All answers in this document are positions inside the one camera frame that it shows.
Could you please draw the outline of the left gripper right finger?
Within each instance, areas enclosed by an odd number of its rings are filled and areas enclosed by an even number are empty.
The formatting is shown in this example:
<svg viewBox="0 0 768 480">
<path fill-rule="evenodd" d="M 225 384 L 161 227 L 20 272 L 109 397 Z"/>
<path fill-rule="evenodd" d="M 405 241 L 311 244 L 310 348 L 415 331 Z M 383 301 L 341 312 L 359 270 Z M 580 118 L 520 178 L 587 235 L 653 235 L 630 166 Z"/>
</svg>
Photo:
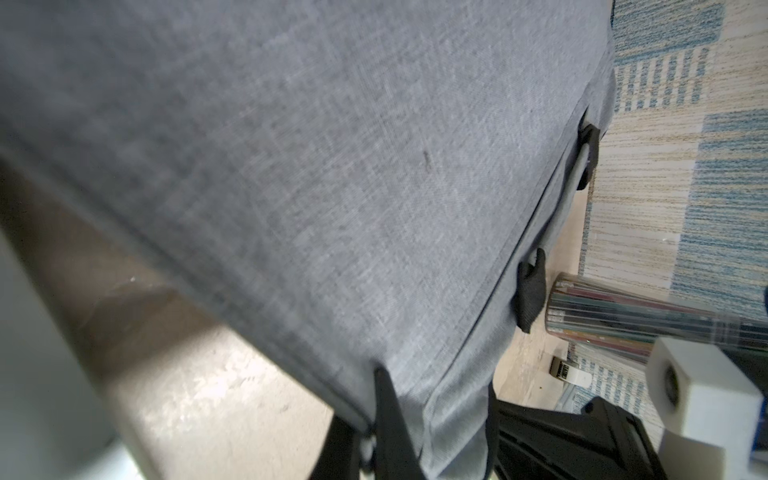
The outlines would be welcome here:
<svg viewBox="0 0 768 480">
<path fill-rule="evenodd" d="M 377 367 L 374 373 L 376 420 L 374 472 L 376 479 L 424 480 L 397 394 L 388 371 Z"/>
</svg>

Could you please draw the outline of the grey laptop bag with handles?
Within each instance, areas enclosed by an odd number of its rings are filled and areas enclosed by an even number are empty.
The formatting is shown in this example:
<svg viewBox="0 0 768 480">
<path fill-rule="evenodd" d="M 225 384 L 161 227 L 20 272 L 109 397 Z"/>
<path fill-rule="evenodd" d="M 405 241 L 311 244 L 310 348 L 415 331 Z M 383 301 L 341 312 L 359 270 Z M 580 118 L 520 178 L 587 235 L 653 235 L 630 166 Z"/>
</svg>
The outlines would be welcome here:
<svg viewBox="0 0 768 480">
<path fill-rule="evenodd" d="M 379 438 L 484 479 L 613 113 L 609 1 L 5 1 L 1 155 Z"/>
</svg>

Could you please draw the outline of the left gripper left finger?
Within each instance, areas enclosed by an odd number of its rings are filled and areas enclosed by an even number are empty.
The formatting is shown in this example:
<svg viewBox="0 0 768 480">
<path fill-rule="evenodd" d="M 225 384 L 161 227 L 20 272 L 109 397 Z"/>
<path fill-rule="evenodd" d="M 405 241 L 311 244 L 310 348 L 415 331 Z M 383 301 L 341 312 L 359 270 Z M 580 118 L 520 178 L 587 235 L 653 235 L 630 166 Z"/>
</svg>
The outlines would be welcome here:
<svg viewBox="0 0 768 480">
<path fill-rule="evenodd" d="M 334 416 L 310 480 L 358 480 L 361 470 L 360 433 Z"/>
</svg>

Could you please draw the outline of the cup of coloured pencils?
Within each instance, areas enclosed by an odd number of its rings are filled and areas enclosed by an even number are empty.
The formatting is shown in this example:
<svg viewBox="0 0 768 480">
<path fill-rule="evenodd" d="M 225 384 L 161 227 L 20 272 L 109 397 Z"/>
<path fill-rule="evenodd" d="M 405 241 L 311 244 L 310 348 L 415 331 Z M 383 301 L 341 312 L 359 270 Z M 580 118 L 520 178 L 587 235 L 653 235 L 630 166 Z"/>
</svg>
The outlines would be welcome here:
<svg viewBox="0 0 768 480">
<path fill-rule="evenodd" d="M 767 323 L 693 304 L 618 290 L 560 274 L 549 293 L 545 328 L 566 341 L 645 363 L 661 337 L 767 352 Z"/>
</svg>

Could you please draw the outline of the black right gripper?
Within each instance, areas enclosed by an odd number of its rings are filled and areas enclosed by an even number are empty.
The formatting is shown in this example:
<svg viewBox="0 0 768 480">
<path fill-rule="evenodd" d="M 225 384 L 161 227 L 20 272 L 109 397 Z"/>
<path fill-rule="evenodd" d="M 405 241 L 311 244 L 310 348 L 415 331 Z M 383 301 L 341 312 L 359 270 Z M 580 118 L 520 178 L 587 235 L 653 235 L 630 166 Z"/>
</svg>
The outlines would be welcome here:
<svg viewBox="0 0 768 480">
<path fill-rule="evenodd" d="M 498 404 L 499 479 L 665 479 L 642 421 L 601 397 L 579 414 Z"/>
</svg>

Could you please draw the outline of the silver Apple laptop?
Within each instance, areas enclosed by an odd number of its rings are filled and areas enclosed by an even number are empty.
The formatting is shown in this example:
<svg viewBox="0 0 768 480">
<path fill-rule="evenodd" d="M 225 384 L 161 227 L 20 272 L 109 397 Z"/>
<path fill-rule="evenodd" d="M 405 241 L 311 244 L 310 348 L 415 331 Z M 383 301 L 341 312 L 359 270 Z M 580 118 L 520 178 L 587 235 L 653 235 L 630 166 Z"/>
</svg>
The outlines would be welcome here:
<svg viewBox="0 0 768 480">
<path fill-rule="evenodd" d="M 1 240 L 1 476 L 143 476 L 6 238 Z"/>
</svg>

